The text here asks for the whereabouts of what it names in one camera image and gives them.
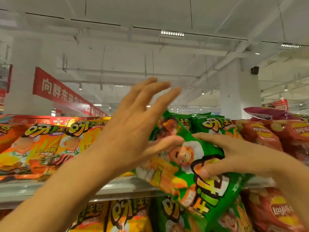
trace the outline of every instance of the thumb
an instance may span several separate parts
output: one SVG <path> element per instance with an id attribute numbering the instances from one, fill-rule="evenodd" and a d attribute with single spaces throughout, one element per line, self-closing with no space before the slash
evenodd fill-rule
<path id="1" fill-rule="evenodd" d="M 199 176 L 207 179 L 223 173 L 234 172 L 234 169 L 231 159 L 225 158 L 213 164 L 204 165 L 199 171 Z"/>
<path id="2" fill-rule="evenodd" d="M 149 146 L 144 151 L 144 154 L 148 156 L 156 155 L 163 151 L 169 151 L 173 147 L 180 146 L 183 143 L 184 139 L 181 136 L 168 136 L 154 142 L 149 142 Z"/>

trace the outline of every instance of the forearm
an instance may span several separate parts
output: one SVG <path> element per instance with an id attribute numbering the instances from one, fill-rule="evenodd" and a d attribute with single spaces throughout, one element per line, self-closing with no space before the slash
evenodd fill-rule
<path id="1" fill-rule="evenodd" d="M 117 173 L 89 149 L 64 164 L 34 196 L 0 222 L 3 231 L 65 231 L 95 193 Z"/>
<path id="2" fill-rule="evenodd" d="M 290 156 L 284 156 L 283 163 L 278 165 L 273 178 L 288 204 L 309 231 L 309 169 Z"/>

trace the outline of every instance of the hand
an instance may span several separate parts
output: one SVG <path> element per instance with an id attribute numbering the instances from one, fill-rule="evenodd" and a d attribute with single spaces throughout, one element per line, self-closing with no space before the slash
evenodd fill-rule
<path id="1" fill-rule="evenodd" d="M 153 155 L 181 145 L 180 136 L 169 136 L 160 141 L 149 142 L 149 135 L 168 105 L 180 94 L 180 88 L 161 95 L 147 109 L 152 97 L 170 87 L 170 82 L 157 82 L 149 78 L 132 87 L 121 101 L 117 112 L 104 127 L 90 148 L 102 150 L 104 161 L 120 174 L 129 171 Z"/>
<path id="2" fill-rule="evenodd" d="M 193 136 L 221 147 L 225 154 L 224 159 L 207 164 L 200 170 L 200 175 L 204 178 L 227 172 L 273 177 L 289 162 L 297 161 L 288 154 L 275 149 L 222 134 L 197 133 Z"/>

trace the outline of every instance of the speaker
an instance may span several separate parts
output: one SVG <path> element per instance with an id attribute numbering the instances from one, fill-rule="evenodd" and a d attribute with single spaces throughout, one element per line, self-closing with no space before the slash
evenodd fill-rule
<path id="1" fill-rule="evenodd" d="M 260 67 L 257 67 L 257 66 L 251 68 L 251 75 L 258 75 L 259 70 L 260 70 Z"/>

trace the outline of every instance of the left hand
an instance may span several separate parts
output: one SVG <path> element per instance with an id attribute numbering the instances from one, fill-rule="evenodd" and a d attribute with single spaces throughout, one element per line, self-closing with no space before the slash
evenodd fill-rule
<path id="1" fill-rule="evenodd" d="M 169 136 L 149 142 L 149 135 L 168 105 L 180 94 L 180 88 L 161 95 L 147 109 L 152 97 L 170 87 L 170 82 L 149 78 L 131 88 L 122 99 L 117 112 L 104 127 L 90 148 L 102 150 L 104 161 L 115 166 L 116 174 L 129 171 L 152 156 L 181 145 L 180 136 Z"/>

